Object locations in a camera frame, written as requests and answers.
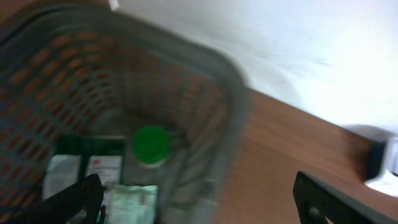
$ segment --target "label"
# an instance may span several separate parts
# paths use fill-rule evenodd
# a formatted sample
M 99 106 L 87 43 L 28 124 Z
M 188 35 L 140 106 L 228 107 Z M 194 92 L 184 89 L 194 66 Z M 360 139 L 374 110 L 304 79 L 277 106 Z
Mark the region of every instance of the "label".
M 44 177 L 43 199 L 47 199 L 76 183 L 81 156 L 55 155 L 50 159 Z
M 114 190 L 110 223 L 152 224 L 155 218 L 157 186 L 123 186 Z
M 114 186 L 120 181 L 121 166 L 121 156 L 91 156 L 88 161 L 86 176 L 98 174 L 102 185 L 106 187 L 102 201 L 106 205 L 106 213 L 109 213 Z

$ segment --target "gray basket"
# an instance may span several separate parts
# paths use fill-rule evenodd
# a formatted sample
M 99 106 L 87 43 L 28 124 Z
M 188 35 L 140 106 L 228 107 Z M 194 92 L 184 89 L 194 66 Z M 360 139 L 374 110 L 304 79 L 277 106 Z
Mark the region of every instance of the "gray basket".
M 143 169 L 126 150 L 122 184 L 159 185 L 165 223 L 209 223 L 248 110 L 248 90 L 215 52 L 87 3 L 34 4 L 0 35 L 0 222 L 40 200 L 63 134 L 174 136 Z

